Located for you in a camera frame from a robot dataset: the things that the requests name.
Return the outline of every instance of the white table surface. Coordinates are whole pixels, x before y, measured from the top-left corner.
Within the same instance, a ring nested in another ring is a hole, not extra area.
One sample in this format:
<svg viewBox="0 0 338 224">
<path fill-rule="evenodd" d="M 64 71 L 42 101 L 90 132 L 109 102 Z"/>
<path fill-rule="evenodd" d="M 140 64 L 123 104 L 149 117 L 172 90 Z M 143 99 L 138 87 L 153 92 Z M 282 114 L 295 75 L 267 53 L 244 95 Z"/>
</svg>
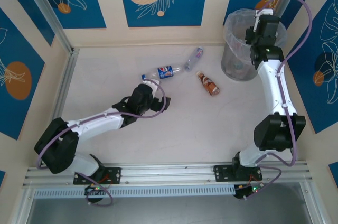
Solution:
<svg viewBox="0 0 338 224">
<path fill-rule="evenodd" d="M 141 74 L 153 67 L 183 63 L 194 48 L 82 48 L 62 118 L 85 118 L 108 109 L 132 94 L 141 83 Z M 138 119 L 79 145 L 79 149 L 94 154 L 103 163 L 231 161 L 237 151 L 254 142 L 254 128 L 268 111 L 259 77 L 247 82 L 231 80 L 221 70 L 222 54 L 223 46 L 205 46 L 192 72 L 163 80 L 161 86 L 172 99 L 168 110 L 158 117 Z M 220 94 L 211 97 L 204 90 L 195 75 L 198 70 L 219 86 Z M 280 155 L 290 160 L 289 151 Z"/>
</svg>

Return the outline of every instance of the small bottle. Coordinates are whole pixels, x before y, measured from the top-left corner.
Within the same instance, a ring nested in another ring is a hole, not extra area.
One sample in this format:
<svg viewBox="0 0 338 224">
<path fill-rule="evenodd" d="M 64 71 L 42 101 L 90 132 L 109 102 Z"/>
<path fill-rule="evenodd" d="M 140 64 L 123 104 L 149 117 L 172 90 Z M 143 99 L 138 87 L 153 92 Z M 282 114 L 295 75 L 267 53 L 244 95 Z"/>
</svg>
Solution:
<svg viewBox="0 0 338 224">
<path fill-rule="evenodd" d="M 190 55 L 188 61 L 184 64 L 184 69 L 187 72 L 190 72 L 191 69 L 195 66 L 195 64 L 199 61 L 202 55 L 203 55 L 203 48 L 202 47 L 196 48 L 194 52 Z"/>
<path fill-rule="evenodd" d="M 211 79 L 209 79 L 202 72 L 199 72 L 199 71 L 196 73 L 196 75 L 201 80 L 204 88 L 211 96 L 215 96 L 219 94 L 220 89 L 216 86 L 216 84 Z"/>
<path fill-rule="evenodd" d="M 183 67 L 181 64 L 172 64 L 167 67 L 154 68 L 146 74 L 142 75 L 142 80 L 144 79 L 155 79 L 162 80 L 176 76 L 183 72 Z"/>
</svg>

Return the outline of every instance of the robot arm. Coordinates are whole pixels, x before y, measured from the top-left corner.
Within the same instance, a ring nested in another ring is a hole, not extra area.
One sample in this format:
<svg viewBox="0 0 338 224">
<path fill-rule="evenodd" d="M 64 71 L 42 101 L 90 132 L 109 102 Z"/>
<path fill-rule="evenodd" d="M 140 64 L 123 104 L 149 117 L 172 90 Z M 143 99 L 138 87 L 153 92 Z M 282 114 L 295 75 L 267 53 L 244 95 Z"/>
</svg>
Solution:
<svg viewBox="0 0 338 224">
<path fill-rule="evenodd" d="M 163 107 L 163 98 L 160 102 L 155 97 L 156 91 L 156 84 L 144 81 L 143 84 L 134 89 L 130 97 L 123 98 L 121 102 L 102 113 L 68 122 L 65 122 L 62 118 L 56 118 L 45 130 L 34 149 L 40 154 L 46 144 L 58 133 L 73 127 L 46 150 L 42 160 L 53 174 L 67 170 L 82 173 L 86 176 L 94 176 L 95 180 L 99 181 L 104 169 L 102 163 L 94 155 L 81 154 L 77 150 L 78 146 L 101 133 L 123 128 L 137 120 L 137 117 L 128 116 L 125 113 L 142 116 L 149 109 L 160 111 Z M 167 110 L 169 104 L 170 98 L 166 98 L 164 110 Z"/>
<path fill-rule="evenodd" d="M 262 80 L 269 115 L 256 126 L 254 144 L 239 153 L 238 163 L 245 167 L 257 166 L 257 161 L 268 152 L 282 152 L 291 149 L 292 140 L 285 108 L 292 118 L 296 140 L 305 127 L 305 117 L 298 116 L 286 86 L 284 67 L 278 68 L 284 60 L 281 48 L 275 46 L 279 17 L 273 16 L 272 9 L 256 11 L 255 25 L 247 29 L 247 44 L 251 45 L 252 64 Z M 280 85 L 283 87 L 283 102 Z"/>
</svg>

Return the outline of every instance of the trash can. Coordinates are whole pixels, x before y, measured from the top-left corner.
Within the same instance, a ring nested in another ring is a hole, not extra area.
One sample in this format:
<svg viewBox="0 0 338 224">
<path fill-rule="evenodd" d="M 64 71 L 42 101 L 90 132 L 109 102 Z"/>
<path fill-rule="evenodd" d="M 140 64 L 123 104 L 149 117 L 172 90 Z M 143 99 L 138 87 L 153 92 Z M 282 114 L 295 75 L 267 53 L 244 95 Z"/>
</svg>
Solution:
<svg viewBox="0 0 338 224">
<path fill-rule="evenodd" d="M 246 29 L 255 24 L 255 10 L 240 9 L 229 14 L 223 31 L 226 41 L 222 57 L 222 70 L 233 80 L 247 81 L 257 75 L 257 70 L 251 64 L 250 45 L 245 42 Z M 287 32 L 282 23 L 277 30 L 275 46 L 286 44 Z"/>
</svg>

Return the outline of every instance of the white floor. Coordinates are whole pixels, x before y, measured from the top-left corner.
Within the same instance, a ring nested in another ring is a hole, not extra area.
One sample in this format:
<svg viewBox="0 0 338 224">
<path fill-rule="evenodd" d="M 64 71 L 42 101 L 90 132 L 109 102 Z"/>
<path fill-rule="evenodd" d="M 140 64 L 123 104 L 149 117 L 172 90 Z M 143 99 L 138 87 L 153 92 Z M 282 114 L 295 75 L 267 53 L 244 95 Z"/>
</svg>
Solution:
<svg viewBox="0 0 338 224">
<path fill-rule="evenodd" d="M 131 95 L 141 83 L 141 74 L 153 67 L 183 63 L 194 48 L 82 48 L 62 118 L 85 118 L 106 110 Z M 192 72 L 163 80 L 161 86 L 172 100 L 158 117 L 139 119 L 79 147 L 103 163 L 230 161 L 254 142 L 254 128 L 268 114 L 259 77 L 248 82 L 229 79 L 221 70 L 222 54 L 223 46 L 205 46 Z M 219 95 L 211 97 L 203 89 L 195 75 L 198 70 L 219 86 Z M 289 152 L 281 156 L 290 159 Z"/>
</svg>

